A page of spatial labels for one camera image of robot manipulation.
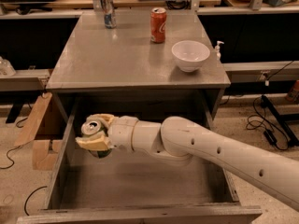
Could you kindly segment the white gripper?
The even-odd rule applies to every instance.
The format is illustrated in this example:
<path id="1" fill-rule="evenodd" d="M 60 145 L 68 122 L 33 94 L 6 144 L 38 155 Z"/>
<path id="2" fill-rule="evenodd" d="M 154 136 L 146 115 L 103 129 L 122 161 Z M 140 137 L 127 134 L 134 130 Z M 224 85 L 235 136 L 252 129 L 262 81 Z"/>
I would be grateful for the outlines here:
<path id="1" fill-rule="evenodd" d="M 106 151 L 112 147 L 119 150 L 132 150 L 132 136 L 138 118 L 123 116 L 115 118 L 111 114 L 93 114 L 87 121 L 99 120 L 108 129 L 108 137 L 101 131 L 91 136 L 77 137 L 77 144 L 91 151 Z"/>

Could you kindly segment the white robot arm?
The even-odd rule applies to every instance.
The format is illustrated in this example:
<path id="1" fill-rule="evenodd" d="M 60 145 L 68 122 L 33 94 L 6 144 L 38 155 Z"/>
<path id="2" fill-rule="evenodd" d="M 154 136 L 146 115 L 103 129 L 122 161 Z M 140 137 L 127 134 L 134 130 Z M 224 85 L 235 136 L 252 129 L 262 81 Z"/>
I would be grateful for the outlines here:
<path id="1" fill-rule="evenodd" d="M 214 133 L 182 117 L 159 123 L 94 114 L 81 125 L 76 143 L 94 154 L 113 148 L 143 151 L 172 165 L 199 157 L 299 211 L 299 161 Z"/>

